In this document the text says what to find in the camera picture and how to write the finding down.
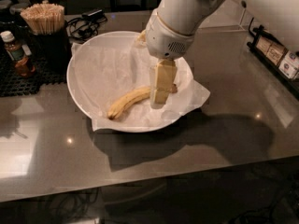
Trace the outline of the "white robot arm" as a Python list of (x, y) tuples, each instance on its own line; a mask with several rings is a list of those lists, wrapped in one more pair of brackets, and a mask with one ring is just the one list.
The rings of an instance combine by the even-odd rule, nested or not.
[(234, 25), (242, 14), (256, 19), (288, 50), (299, 50), (299, 0), (161, 0), (145, 28), (147, 49), (172, 63), (184, 56), (200, 26)]

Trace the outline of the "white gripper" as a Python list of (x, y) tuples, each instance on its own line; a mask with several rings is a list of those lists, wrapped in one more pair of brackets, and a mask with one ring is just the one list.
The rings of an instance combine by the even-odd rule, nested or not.
[(158, 10), (152, 11), (146, 31), (143, 30), (135, 40), (137, 45), (145, 46), (147, 43), (149, 54), (161, 59), (149, 72), (152, 108), (160, 109), (166, 104), (178, 70), (173, 60), (182, 57), (193, 40), (193, 35), (181, 35), (172, 31), (164, 24)]

